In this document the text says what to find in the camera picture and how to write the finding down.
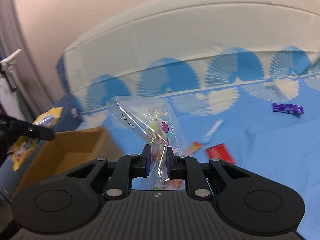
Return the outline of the small red candy bar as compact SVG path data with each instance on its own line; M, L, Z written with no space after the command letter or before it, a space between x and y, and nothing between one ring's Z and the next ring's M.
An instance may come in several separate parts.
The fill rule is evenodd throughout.
M192 145L189 147L190 152L192 154L194 154L195 152L197 152L201 148L203 148L203 144L200 142L197 142L197 141L193 142Z

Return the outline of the red snack packet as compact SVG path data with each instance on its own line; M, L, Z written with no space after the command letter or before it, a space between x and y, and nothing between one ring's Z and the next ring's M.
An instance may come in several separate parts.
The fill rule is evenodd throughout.
M218 145L209 147L205 150L205 152L208 155L209 159L219 158L230 164L233 164L233 165L236 164L236 161L234 160L232 155L229 153L227 147L224 144L218 144Z

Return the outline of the grey curtain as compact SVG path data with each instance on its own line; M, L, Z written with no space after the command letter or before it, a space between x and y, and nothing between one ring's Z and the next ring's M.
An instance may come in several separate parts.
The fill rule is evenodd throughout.
M1 44L8 57L20 50L15 57L14 73L18 88L33 115L38 116L54 104L33 60L18 19L14 0L1 0Z

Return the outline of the purple chocolate bar wrapper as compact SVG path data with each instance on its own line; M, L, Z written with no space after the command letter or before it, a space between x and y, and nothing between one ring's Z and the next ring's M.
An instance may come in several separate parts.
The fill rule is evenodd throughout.
M291 115L301 115L304 114L302 106L293 104L278 104L272 103L272 112L279 112Z

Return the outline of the white phone holder clamp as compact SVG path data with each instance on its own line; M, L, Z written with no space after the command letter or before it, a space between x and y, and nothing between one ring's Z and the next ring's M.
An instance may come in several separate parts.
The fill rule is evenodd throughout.
M1 73L5 75L5 77L8 81L9 87L12 92L14 92L16 90L17 86L14 81L14 77L12 75L14 72L14 69L12 68L11 65L16 64L16 57L21 52L22 52L22 49L17 49L12 54L10 54L8 57L1 60Z

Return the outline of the light blue snack stick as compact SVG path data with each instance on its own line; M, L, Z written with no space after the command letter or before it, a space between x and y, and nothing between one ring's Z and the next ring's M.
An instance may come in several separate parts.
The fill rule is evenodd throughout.
M214 133L219 129L219 127L223 124L222 120L216 120L213 126L209 129L209 131L204 135L202 139L203 144L209 144Z

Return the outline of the blue fan-pattern sofa cover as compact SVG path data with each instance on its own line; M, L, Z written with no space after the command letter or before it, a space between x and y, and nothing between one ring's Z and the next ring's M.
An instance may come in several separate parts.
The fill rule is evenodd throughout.
M57 71L84 127L106 126L126 153L140 141L108 112L114 96L167 99L188 142L222 120L210 144L295 189L319 221L319 0L160 0L80 37Z

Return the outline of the clear candy bag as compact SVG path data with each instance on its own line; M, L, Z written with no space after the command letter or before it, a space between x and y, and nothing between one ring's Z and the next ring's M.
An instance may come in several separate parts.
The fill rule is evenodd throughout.
M172 107L166 99L137 96L115 96L110 100L110 112L126 128L151 146L148 178L143 178L141 190L182 190L182 179L169 179L166 167L167 148L174 155L191 156Z

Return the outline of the brown cardboard box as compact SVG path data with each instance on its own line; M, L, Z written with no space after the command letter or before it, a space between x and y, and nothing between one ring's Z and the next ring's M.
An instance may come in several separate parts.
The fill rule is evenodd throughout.
M54 140L45 142L34 153L14 195L93 159L104 157L113 162L124 155L104 127L56 133Z

